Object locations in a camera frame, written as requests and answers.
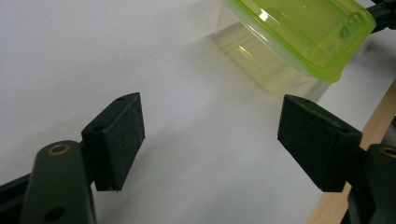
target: wooden edge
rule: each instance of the wooden edge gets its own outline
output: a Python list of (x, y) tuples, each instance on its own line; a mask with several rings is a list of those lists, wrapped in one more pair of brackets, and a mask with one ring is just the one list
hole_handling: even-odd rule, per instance
[[(390, 85), (384, 98), (367, 121), (362, 131), (361, 148), (367, 150), (371, 144), (381, 143), (395, 114), (396, 80)], [(339, 224), (347, 211), (347, 195), (350, 189), (350, 185), (346, 184), (341, 193), (323, 193), (306, 223)]]

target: white surface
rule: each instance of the white surface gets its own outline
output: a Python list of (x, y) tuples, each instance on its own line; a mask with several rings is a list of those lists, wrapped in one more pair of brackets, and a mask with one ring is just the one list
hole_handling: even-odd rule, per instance
[[(214, 43), (219, 6), (1, 1), (0, 184), (140, 91), (147, 138), (123, 191), (94, 191), (99, 223), (304, 223), (321, 192), (276, 141), (281, 99)], [(395, 44), (372, 35), (318, 102), (361, 129), (395, 78)]]

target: plastic food container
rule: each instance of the plastic food container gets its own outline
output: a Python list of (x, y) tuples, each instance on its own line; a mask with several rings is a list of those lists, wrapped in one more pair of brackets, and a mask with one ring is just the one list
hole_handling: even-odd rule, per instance
[(354, 0), (223, 0), (218, 45), (265, 91), (335, 82), (375, 28)]

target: green lid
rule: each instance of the green lid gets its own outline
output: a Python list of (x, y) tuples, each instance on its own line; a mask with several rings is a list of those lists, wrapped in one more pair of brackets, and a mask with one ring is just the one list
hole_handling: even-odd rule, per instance
[(327, 82), (375, 28), (354, 0), (223, 0), (264, 44), (302, 73)]

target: wooden board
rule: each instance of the wooden board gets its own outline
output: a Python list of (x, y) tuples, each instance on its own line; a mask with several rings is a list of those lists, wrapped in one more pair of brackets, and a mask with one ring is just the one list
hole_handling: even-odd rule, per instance
[[(396, 114), (396, 80), (389, 87), (384, 98), (363, 129), (361, 148), (381, 143), (388, 126)], [(339, 224), (347, 211), (347, 195), (351, 186), (346, 184), (342, 193), (323, 193), (317, 206), (309, 216), (308, 224)]]

